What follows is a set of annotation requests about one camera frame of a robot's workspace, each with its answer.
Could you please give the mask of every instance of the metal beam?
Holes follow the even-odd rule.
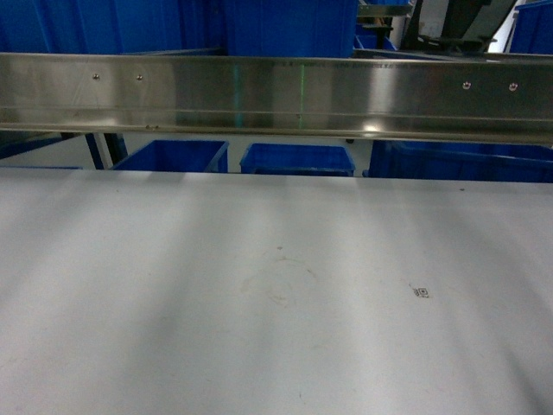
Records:
[[[0,130],[553,142],[553,64],[0,54]]]

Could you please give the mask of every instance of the blue storage container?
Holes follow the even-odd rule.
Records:
[[[553,0],[524,4],[516,10],[511,53],[553,54]]]
[[[363,176],[553,182],[553,150],[536,145],[375,141]]]
[[[224,47],[222,0],[0,0],[0,51],[123,54]]]
[[[331,145],[251,144],[240,162],[242,173],[286,176],[353,176],[347,149]]]
[[[348,58],[358,0],[224,0],[229,55]]]
[[[226,173],[227,149],[227,141],[154,140],[113,169]]]
[[[363,29],[362,24],[357,24],[355,25],[353,47],[355,49],[376,49],[377,35],[370,29]],[[387,37],[384,38],[384,50],[397,50],[394,44]]]
[[[409,0],[368,0],[370,4],[382,4],[388,6],[401,6],[409,4]]]

